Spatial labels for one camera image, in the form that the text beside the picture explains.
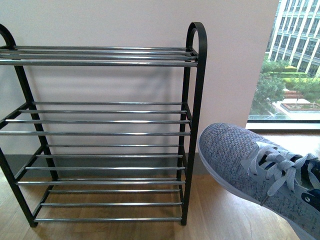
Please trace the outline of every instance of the building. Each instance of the building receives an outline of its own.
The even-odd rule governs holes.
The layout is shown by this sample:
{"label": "building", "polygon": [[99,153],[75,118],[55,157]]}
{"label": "building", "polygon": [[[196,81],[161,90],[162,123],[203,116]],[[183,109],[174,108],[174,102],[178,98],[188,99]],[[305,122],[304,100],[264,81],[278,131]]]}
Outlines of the building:
{"label": "building", "polygon": [[268,58],[290,61],[299,72],[320,75],[320,1],[279,2]]}

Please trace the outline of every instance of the metal shoe rack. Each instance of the metal shoe rack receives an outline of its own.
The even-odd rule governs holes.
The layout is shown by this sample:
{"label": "metal shoe rack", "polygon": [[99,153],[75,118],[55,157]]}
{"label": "metal shoe rack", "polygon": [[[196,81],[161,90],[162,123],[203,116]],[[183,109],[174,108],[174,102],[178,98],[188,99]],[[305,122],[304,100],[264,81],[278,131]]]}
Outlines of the metal shoe rack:
{"label": "metal shoe rack", "polygon": [[[198,35],[198,52],[193,48],[194,35]],[[182,225],[187,224],[187,214],[190,199],[191,181],[193,174],[197,133],[202,101],[202,92],[205,76],[206,58],[207,58],[207,35],[205,28],[200,22],[192,22],[188,28],[186,37],[186,47],[78,47],[78,46],[19,46],[16,45],[11,33],[3,25],[0,25],[0,34],[5,40],[6,45],[0,47],[0,65],[14,66],[19,83],[21,85],[25,103],[12,111],[9,115],[0,121],[0,136],[38,136],[39,148],[24,163],[23,167],[16,173],[10,168],[6,155],[0,149],[0,165],[3,173],[23,211],[26,219],[31,227],[36,227],[40,222],[129,222],[129,221],[181,221]],[[29,86],[26,73],[23,66],[155,66],[155,67],[178,67],[184,68],[182,99],[181,102],[48,102],[35,101],[32,89]],[[188,94],[190,84],[191,68],[196,68],[196,80],[193,101],[193,110],[188,106]],[[62,106],[84,106],[86,110],[64,110]],[[132,110],[92,110],[94,106],[109,107],[127,106]],[[136,110],[137,106],[146,108],[154,106],[175,106],[176,110]],[[59,114],[59,116],[68,116],[67,120],[48,119],[50,114]],[[73,119],[73,116],[79,114],[112,116],[110,119],[102,118],[100,120]],[[115,116],[138,114],[142,120],[114,120]],[[168,119],[157,119],[157,116],[167,114]],[[177,115],[177,120],[172,120],[169,116]],[[34,125],[34,131],[7,131],[4,129],[8,125]],[[44,125],[56,124],[77,124],[77,125],[125,125],[132,126],[130,132],[97,132],[97,131],[50,131],[45,130]],[[135,132],[137,125],[176,125],[177,131],[170,132]],[[63,138],[64,136],[127,136],[127,138],[144,138],[144,136],[153,136],[159,138],[161,136],[176,136],[177,143],[170,144],[82,144],[74,141],[72,144],[54,144],[48,139],[54,137]],[[185,138],[188,140],[188,148],[185,150]],[[16,144],[17,154],[19,153],[19,142]],[[108,147],[124,149],[125,147],[135,147],[141,149],[142,153],[120,153],[110,154],[108,151],[102,154],[55,154],[55,149],[74,149],[74,148],[100,148],[108,149]],[[147,147],[167,147],[174,148],[174,153],[143,153]],[[59,158],[71,159],[90,159],[90,158],[115,159],[119,163],[125,159],[124,163],[135,163],[140,159],[148,159],[150,161],[156,159],[174,158],[174,166],[149,166],[136,167],[129,165],[122,166],[57,166],[56,162]],[[46,160],[46,167],[34,166],[37,161]],[[129,177],[126,171],[138,170],[143,173],[140,177]],[[174,177],[159,177],[154,172],[166,170],[173,171]],[[50,173],[51,180],[30,180],[25,174],[29,171],[47,171]],[[88,178],[61,177],[61,173],[68,172],[76,176],[78,171],[87,171]],[[94,176],[94,173],[104,172],[105,178]],[[117,175],[120,173],[121,178],[115,178],[113,172]],[[37,206],[31,210],[26,198],[22,193],[22,186],[45,186],[46,190]],[[117,195],[128,194],[138,196],[148,193],[153,194],[176,195],[177,202],[170,202],[172,198],[168,198],[166,202],[48,202],[52,195]],[[43,209],[50,208],[55,211],[57,208],[124,208],[124,207],[154,207],[166,208],[178,207],[179,216],[166,217],[131,217],[130,210],[126,208],[129,217],[101,217],[101,218],[57,218],[57,217],[38,217]]]}

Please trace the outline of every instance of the building window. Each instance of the building window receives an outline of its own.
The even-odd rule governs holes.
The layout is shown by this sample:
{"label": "building window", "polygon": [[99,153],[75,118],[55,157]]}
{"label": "building window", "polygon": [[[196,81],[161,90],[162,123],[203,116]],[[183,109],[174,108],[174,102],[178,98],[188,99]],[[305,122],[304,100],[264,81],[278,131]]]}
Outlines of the building window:
{"label": "building window", "polygon": [[296,18],[296,17],[292,18],[292,22],[291,22],[289,31],[293,31],[293,30],[294,30],[296,21],[297,21],[297,18]]}
{"label": "building window", "polygon": [[308,32],[310,23],[311,23],[311,17],[308,17],[306,19],[306,22],[305,22],[305,25],[304,25],[304,28],[303,28],[303,31],[302,31],[304,34],[306,34]]}
{"label": "building window", "polygon": [[284,54],[283,53],[278,53],[278,57],[276,58],[276,60],[278,61],[278,60],[282,60],[282,57],[284,56]]}
{"label": "building window", "polygon": [[289,41],[289,45],[288,45],[288,50],[293,50],[295,43],[296,43],[297,38],[294,36],[291,36],[290,41]]}
{"label": "building window", "polygon": [[286,46],[287,46],[287,42],[288,42],[288,36],[283,36],[283,38],[282,38],[282,42],[281,42],[281,48],[283,48],[283,49],[285,49],[286,48]]}
{"label": "building window", "polygon": [[315,18],[314,21],[313,21],[313,24],[311,26],[309,34],[315,34],[317,26],[318,26],[318,23],[319,23],[319,18]]}
{"label": "building window", "polygon": [[310,12],[314,12],[316,10],[317,3],[318,3],[318,0],[313,0]]}
{"label": "building window", "polygon": [[305,44],[306,44],[306,40],[300,39],[298,46],[296,47],[296,52],[301,54],[304,50]]}
{"label": "building window", "polygon": [[308,8],[308,3],[309,3],[309,0],[305,0],[304,4],[303,4],[303,7],[302,7],[302,11],[306,11],[307,8]]}
{"label": "building window", "polygon": [[311,63],[309,71],[308,71],[308,75],[310,77],[315,77],[318,72],[318,69],[319,69],[319,65]]}
{"label": "building window", "polygon": [[277,36],[276,36],[276,39],[275,39],[275,42],[274,42],[274,45],[275,45],[276,47],[279,47],[280,39],[281,39],[281,35],[277,35]]}
{"label": "building window", "polygon": [[308,45],[306,46],[306,49],[305,49],[305,53],[304,53],[304,54],[306,54],[306,55],[308,55],[308,56],[311,56],[312,53],[313,53],[314,50],[315,50],[316,44],[317,44],[317,41],[312,41],[312,40],[310,40],[309,43],[308,43]]}
{"label": "building window", "polygon": [[282,17],[282,18],[281,18],[281,22],[280,22],[280,26],[279,26],[279,31],[281,31],[282,28],[284,27],[285,19],[286,19],[285,17]]}
{"label": "building window", "polygon": [[292,0],[290,11],[292,12],[295,9],[296,0]]}
{"label": "building window", "polygon": [[271,60],[271,61],[274,61],[274,60],[276,59],[276,55],[277,55],[277,52],[276,52],[276,51],[272,51],[270,60]]}
{"label": "building window", "polygon": [[304,19],[303,17],[299,17],[298,23],[296,24],[296,27],[295,27],[295,31],[294,31],[295,33],[298,33],[300,31],[303,19]]}
{"label": "building window", "polygon": [[290,0],[286,0],[286,4],[285,4],[285,7],[284,7],[285,11],[288,11],[289,4],[290,4]]}
{"label": "building window", "polygon": [[309,62],[302,60],[300,63],[300,67],[298,69],[298,72],[304,73],[308,67],[308,64],[309,64]]}
{"label": "building window", "polygon": [[294,57],[291,62],[291,66],[297,67],[299,63],[299,58]]}
{"label": "building window", "polygon": [[285,22],[285,25],[284,25],[284,31],[286,31],[288,29],[289,23],[290,23],[290,19],[291,19],[291,17],[287,17],[286,18],[286,22]]}
{"label": "building window", "polygon": [[299,11],[300,11],[301,3],[302,3],[302,0],[298,0],[298,3],[297,3],[296,8],[295,8],[295,11],[296,11],[296,12],[299,12]]}
{"label": "building window", "polygon": [[320,45],[318,46],[318,49],[316,50],[314,57],[320,59]]}
{"label": "building window", "polygon": [[290,60],[290,55],[284,55],[284,59],[283,60],[285,60],[285,61],[289,61]]}

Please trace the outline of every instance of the curved handle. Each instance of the curved handle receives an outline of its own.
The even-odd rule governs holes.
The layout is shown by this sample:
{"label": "curved handle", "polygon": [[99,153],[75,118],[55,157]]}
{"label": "curved handle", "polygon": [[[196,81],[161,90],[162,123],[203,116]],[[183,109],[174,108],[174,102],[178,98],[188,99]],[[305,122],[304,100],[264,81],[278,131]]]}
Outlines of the curved handle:
{"label": "curved handle", "polygon": [[11,49],[11,50],[15,49],[16,42],[15,42],[14,37],[9,32],[9,30],[5,26],[3,26],[2,24],[0,24],[0,35],[3,37],[8,49]]}
{"label": "curved handle", "polygon": [[186,35],[186,48],[193,49],[194,36],[195,33],[198,33],[199,41],[199,52],[198,52],[198,67],[205,66],[207,61],[207,33],[204,25],[201,22],[192,22],[189,26],[187,35]]}

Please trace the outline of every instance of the glass pane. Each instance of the glass pane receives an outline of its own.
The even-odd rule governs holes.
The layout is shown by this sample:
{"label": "glass pane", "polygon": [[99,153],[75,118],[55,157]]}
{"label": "glass pane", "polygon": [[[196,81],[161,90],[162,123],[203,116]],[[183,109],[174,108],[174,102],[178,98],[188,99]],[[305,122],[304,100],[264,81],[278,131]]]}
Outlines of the glass pane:
{"label": "glass pane", "polygon": [[318,9],[318,0],[279,1],[249,120],[320,121]]}

